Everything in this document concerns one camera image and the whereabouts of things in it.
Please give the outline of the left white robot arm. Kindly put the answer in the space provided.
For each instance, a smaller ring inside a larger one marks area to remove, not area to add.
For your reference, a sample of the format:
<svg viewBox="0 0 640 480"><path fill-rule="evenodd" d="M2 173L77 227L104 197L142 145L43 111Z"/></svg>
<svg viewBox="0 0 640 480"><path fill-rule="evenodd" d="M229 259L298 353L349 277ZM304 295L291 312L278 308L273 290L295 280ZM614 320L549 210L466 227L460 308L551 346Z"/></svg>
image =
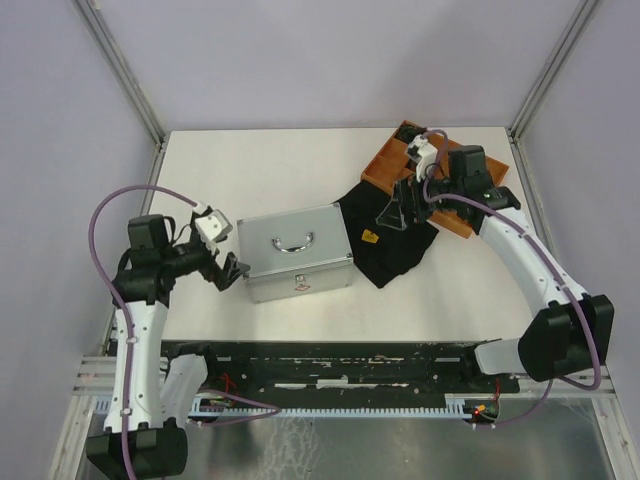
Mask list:
<svg viewBox="0 0 640 480"><path fill-rule="evenodd" d="M130 247L109 283L118 331L115 382L104 432L86 441L88 460L109 479L156 479L184 471L188 415L198 389L219 383L221 366L188 353L161 372L170 294L178 278L194 272L224 291L249 270L233 253L223 264L216 261L219 243L233 229L221 211L194 211L186 243L169 239L173 223L162 215L130 220Z"/></svg>

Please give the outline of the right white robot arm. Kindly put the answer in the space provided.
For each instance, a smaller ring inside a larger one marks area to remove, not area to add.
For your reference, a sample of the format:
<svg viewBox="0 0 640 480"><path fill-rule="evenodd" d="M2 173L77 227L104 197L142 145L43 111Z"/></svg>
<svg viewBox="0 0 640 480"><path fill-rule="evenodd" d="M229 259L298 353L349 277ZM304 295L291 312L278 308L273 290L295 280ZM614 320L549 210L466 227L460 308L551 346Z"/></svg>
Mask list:
<svg viewBox="0 0 640 480"><path fill-rule="evenodd" d="M377 224L404 230L437 212L455 213L499 256L532 314L520 337L476 347L475 357L458 368L463 386L481 391L495 375L506 373L575 385L572 374L591 369L592 382L581 387L597 389L614 317L609 298L589 294L561 267L529 225L513 192L494 183L482 147L451 150L448 171L440 178L434 175L438 153L425 137L411 141L406 153L416 170L395 182Z"/></svg>

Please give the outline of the grey metal first aid box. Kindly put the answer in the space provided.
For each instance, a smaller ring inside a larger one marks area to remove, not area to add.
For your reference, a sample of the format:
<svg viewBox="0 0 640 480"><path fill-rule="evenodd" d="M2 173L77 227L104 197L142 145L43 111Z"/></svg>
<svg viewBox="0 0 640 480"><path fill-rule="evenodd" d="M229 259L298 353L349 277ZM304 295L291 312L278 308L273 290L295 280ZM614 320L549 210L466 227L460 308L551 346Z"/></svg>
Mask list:
<svg viewBox="0 0 640 480"><path fill-rule="evenodd" d="M243 275L256 304L350 286L355 264L339 203L238 222Z"/></svg>

